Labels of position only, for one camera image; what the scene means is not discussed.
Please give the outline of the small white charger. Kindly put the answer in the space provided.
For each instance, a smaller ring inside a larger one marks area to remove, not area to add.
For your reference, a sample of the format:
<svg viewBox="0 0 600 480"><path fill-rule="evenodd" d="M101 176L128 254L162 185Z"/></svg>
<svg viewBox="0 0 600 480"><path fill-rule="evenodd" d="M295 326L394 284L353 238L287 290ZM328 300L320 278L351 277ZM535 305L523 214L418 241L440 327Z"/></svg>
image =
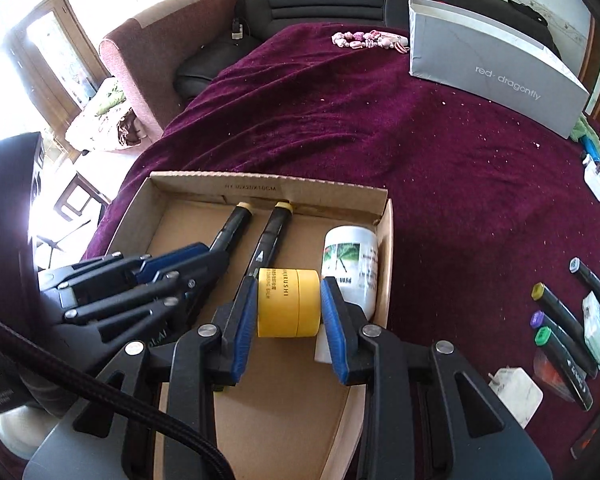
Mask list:
<svg viewBox="0 0 600 480"><path fill-rule="evenodd" d="M600 202L600 170L590 155L586 154L582 160L583 180L596 200Z"/></svg>

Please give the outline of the maroon bedspread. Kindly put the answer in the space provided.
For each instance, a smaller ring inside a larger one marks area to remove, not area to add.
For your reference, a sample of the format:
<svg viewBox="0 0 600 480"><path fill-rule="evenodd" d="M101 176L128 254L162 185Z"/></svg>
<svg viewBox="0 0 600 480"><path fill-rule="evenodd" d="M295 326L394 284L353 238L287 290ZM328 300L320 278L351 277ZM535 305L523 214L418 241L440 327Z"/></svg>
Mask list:
<svg viewBox="0 0 600 480"><path fill-rule="evenodd" d="M230 66L136 160L95 233L110 249L155 171L266 174L387 191L393 209L388 320L350 466L362 479L600 479L600 379L583 411L547 396L522 428L488 387L530 367L542 298L577 307L578 257L600 275L600 202L568 138L507 108L414 78L407 56L332 43L333 24L294 25ZM163 438L166 479L239 479L213 427L221 332L200 314L164 339L127 342L94 378L155 408L132 419L80 396L27 464L31 479L148 479Z"/></svg>

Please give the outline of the teal tissue pack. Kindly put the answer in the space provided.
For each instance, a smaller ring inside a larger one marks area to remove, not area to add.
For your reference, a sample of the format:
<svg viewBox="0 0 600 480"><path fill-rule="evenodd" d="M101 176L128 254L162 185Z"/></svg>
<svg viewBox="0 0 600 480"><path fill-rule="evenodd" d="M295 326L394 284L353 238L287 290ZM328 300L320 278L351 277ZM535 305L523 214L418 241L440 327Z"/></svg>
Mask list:
<svg viewBox="0 0 600 480"><path fill-rule="evenodd" d="M584 342L600 369L600 303L594 292L582 300Z"/></svg>

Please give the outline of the grey-capped black marker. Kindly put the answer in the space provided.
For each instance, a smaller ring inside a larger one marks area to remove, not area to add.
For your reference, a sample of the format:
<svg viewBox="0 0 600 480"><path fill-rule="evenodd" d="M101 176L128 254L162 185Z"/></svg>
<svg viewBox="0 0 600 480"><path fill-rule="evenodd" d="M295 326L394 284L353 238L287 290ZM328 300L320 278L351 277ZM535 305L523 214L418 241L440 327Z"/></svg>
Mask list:
<svg viewBox="0 0 600 480"><path fill-rule="evenodd" d="M578 257L570 260L569 271L594 292L594 296L600 303L600 278Z"/></svg>

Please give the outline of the purple-capped black marker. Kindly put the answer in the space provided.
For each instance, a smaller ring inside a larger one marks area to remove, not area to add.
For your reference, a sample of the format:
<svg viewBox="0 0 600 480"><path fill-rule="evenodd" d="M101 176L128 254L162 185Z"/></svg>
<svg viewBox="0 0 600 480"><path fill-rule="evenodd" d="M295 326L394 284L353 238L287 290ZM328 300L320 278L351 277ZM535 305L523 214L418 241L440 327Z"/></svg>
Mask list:
<svg viewBox="0 0 600 480"><path fill-rule="evenodd" d="M573 357L574 362L578 364L578 367L580 367L588 377L595 378L597 376L597 363L591 358L588 352L577 343L577 341L569 336L546 313L542 310L536 310L531 315L529 324L534 330L539 330L541 327L550 328L560 343L568 350L570 356Z"/></svg>

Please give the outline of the green-capped black marker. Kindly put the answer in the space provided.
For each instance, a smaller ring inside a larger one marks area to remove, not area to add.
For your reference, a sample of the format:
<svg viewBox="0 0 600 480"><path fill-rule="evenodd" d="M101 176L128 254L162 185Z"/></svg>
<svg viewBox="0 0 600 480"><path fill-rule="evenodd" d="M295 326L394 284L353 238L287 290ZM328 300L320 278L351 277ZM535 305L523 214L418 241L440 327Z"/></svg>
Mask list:
<svg viewBox="0 0 600 480"><path fill-rule="evenodd" d="M583 411L593 406L593 397L586 380L578 370L576 362L554 332L546 326L539 328L534 336L535 345L545 354L573 399Z"/></svg>

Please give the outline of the metal frame chair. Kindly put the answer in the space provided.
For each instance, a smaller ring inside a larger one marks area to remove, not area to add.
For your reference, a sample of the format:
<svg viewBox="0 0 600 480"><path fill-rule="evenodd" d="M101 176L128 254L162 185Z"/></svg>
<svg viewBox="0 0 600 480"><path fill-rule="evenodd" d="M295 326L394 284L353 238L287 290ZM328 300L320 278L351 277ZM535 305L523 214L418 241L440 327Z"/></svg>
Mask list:
<svg viewBox="0 0 600 480"><path fill-rule="evenodd" d="M70 177L53 177L48 184L52 187L34 200L30 217L38 270L50 269L54 255L65 251L62 243L90 223L102 220L111 203L79 171L73 171Z"/></svg>

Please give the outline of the yellow-capped black marker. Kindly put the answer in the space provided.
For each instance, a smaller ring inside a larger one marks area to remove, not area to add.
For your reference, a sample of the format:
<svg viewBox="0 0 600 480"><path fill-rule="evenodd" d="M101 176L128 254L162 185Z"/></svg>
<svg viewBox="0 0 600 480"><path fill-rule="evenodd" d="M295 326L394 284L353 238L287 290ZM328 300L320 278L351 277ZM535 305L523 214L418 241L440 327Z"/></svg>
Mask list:
<svg viewBox="0 0 600 480"><path fill-rule="evenodd" d="M245 276L255 276L260 269L270 268L273 265L293 214L291 203L278 202L274 206L253 249Z"/></svg>

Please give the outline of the blue small object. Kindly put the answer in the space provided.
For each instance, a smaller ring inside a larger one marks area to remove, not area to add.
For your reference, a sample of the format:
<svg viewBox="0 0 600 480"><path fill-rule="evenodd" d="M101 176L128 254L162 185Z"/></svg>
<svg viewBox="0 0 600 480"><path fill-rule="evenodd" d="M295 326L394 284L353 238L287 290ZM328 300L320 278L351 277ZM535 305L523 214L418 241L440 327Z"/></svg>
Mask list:
<svg viewBox="0 0 600 480"><path fill-rule="evenodd" d="M600 164L600 153L597 151L594 142L588 136L582 136L580 142L583 145L586 154L590 155L596 164Z"/></svg>

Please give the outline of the red transparent packet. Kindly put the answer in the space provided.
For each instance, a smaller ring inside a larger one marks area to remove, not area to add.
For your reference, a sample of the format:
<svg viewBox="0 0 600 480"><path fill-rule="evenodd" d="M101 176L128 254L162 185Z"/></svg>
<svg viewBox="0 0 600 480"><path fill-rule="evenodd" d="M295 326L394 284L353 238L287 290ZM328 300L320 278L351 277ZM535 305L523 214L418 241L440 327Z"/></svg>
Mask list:
<svg viewBox="0 0 600 480"><path fill-rule="evenodd" d="M532 368L533 377L536 382L562 398L562 400L571 403L576 402L576 399L562 380L562 376L560 376L548 357L540 349L535 350Z"/></svg>

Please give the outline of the grey shoe box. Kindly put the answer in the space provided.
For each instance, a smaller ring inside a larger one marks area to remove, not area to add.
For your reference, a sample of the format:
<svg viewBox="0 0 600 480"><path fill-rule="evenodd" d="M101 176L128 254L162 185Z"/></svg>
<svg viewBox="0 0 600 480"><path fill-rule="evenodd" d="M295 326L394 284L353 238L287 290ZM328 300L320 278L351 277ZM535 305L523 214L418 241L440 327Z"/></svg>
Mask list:
<svg viewBox="0 0 600 480"><path fill-rule="evenodd" d="M408 0L410 74L524 115L564 139L590 94L544 44L476 12Z"/></svg>

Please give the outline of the floral cloth pile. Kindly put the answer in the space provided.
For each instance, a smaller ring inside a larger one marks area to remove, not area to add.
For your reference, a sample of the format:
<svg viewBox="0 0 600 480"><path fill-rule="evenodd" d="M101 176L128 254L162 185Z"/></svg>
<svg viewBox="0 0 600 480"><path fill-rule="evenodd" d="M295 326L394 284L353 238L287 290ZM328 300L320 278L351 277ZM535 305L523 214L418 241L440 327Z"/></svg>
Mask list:
<svg viewBox="0 0 600 480"><path fill-rule="evenodd" d="M122 85L114 77L102 82L66 131L66 140L78 151L127 150L146 139Z"/></svg>

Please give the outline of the orange-capped black marker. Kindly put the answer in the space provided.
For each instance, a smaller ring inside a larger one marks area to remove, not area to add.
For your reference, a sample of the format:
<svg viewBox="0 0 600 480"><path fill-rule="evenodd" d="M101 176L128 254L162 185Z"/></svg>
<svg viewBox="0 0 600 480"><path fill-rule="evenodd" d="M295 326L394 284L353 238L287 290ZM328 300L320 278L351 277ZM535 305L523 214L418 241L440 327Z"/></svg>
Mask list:
<svg viewBox="0 0 600 480"><path fill-rule="evenodd" d="M238 203L210 245L212 252L234 252L252 219L251 205Z"/></svg>

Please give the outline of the large white charger plug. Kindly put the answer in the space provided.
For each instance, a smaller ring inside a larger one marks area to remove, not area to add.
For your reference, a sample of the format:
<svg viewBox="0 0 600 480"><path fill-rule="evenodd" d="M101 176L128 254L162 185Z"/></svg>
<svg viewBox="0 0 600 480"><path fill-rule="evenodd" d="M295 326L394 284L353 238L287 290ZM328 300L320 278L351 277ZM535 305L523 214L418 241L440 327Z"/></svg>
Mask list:
<svg viewBox="0 0 600 480"><path fill-rule="evenodd" d="M502 367L489 378L489 387L526 428L543 401L541 388L522 367Z"/></svg>

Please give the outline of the green cloth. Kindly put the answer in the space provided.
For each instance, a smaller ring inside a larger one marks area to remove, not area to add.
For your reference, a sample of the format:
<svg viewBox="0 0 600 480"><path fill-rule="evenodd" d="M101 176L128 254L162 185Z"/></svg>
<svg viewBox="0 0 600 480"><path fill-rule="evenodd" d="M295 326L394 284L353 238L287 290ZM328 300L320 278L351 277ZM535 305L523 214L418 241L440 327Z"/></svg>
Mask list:
<svg viewBox="0 0 600 480"><path fill-rule="evenodd" d="M591 127L591 125L588 123L588 120L583 114L580 115L576 124L574 125L570 133L569 139L573 140L573 142L581 144L580 139L582 138L582 136L588 136L594 142L597 151L600 153L600 138L598 137L594 129Z"/></svg>

